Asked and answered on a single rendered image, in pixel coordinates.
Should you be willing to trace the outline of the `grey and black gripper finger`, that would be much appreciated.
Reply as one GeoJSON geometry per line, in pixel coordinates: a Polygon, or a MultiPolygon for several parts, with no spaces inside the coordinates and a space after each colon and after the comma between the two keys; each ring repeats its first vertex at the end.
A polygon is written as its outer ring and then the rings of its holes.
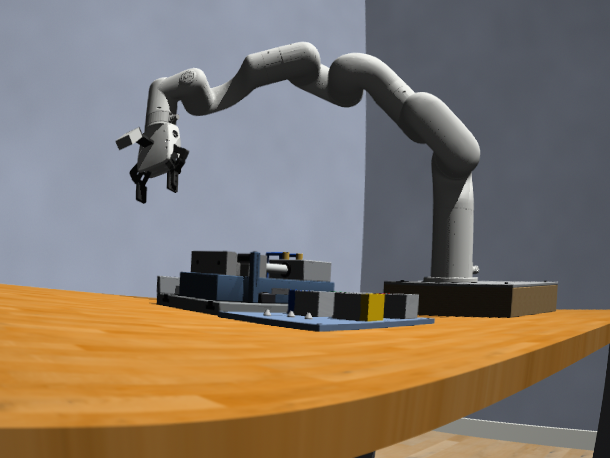
{"type": "Polygon", "coordinates": [[[185,164],[185,159],[187,158],[189,151],[185,148],[178,147],[173,145],[173,152],[179,153],[179,158],[173,162],[171,159],[165,164],[170,169],[167,171],[167,189],[176,193],[178,192],[178,174],[181,173],[181,168],[185,164]]]}
{"type": "Polygon", "coordinates": [[[145,186],[151,173],[147,171],[147,173],[142,172],[142,173],[138,173],[137,171],[137,164],[130,170],[129,174],[132,178],[132,181],[136,184],[136,200],[141,202],[141,203],[146,203],[146,199],[147,199],[147,187],[145,186]],[[141,180],[142,176],[144,175],[143,180],[141,180]]]}

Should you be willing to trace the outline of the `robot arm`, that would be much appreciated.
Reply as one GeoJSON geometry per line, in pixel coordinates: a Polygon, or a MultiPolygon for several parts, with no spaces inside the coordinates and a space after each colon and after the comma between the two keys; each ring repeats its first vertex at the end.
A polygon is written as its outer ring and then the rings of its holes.
{"type": "Polygon", "coordinates": [[[158,121],[176,125],[178,101],[189,114],[203,116],[235,105],[258,87],[284,80],[347,108],[357,105],[366,90],[409,139],[427,144],[434,152],[431,277],[423,281],[478,282],[472,278],[479,272],[472,262],[472,171],[480,160],[474,136],[440,99],[415,93],[371,55],[345,54],[330,68],[321,64],[320,69],[319,64],[318,50],[310,43],[298,42],[246,56],[237,74],[214,88],[197,68],[156,79],[149,88],[145,127],[158,121]]]}

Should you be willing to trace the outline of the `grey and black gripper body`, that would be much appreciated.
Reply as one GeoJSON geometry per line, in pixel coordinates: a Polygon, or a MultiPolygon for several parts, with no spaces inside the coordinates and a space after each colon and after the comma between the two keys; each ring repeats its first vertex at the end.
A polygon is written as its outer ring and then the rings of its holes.
{"type": "Polygon", "coordinates": [[[152,139],[154,144],[145,148],[140,145],[137,171],[139,173],[152,172],[149,178],[167,173],[170,169],[165,163],[171,159],[175,162],[180,155],[173,152],[173,145],[181,147],[178,127],[169,122],[153,122],[145,127],[143,134],[152,139]]]}

